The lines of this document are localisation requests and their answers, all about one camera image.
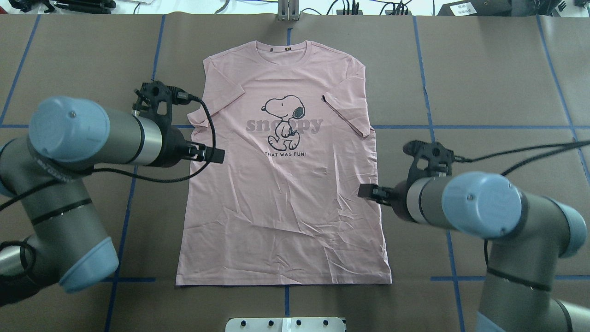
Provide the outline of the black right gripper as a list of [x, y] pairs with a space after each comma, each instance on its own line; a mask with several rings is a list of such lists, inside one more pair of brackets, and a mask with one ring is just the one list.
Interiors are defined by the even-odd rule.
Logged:
[[404, 221], [412, 221], [407, 209], [407, 183], [401, 181], [395, 187], [384, 187], [377, 184], [360, 184], [358, 197], [377, 200], [379, 204], [390, 206], [397, 217]]

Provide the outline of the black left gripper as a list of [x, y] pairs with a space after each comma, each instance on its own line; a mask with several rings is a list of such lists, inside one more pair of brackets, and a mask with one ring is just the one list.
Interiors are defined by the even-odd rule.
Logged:
[[206, 145], [202, 143], [188, 141], [178, 128], [169, 127], [162, 132], [162, 167], [174, 166], [180, 160], [204, 160], [209, 163], [223, 164], [224, 158], [224, 149], [206, 148]]

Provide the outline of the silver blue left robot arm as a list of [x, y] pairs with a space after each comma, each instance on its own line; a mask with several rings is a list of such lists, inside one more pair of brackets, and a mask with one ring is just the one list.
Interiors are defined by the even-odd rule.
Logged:
[[188, 141], [171, 125], [171, 107], [203, 101], [189, 93], [138, 97], [133, 113], [74, 97], [50, 97], [38, 106], [28, 134], [1, 147], [2, 209], [21, 202], [34, 232], [1, 243], [1, 305], [15, 304], [58, 284], [80, 292], [114, 273], [117, 250], [83, 178], [112, 172], [97, 164], [171, 167], [180, 160], [222, 163], [212, 143]]

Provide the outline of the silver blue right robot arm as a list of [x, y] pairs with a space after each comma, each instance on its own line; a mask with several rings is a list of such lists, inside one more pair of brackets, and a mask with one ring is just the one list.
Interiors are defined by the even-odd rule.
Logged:
[[589, 309], [552, 297], [558, 259], [584, 245], [582, 215], [487, 172], [422, 178], [394, 188], [361, 184], [358, 196], [402, 220], [454, 230], [492, 245], [477, 332], [587, 332]]

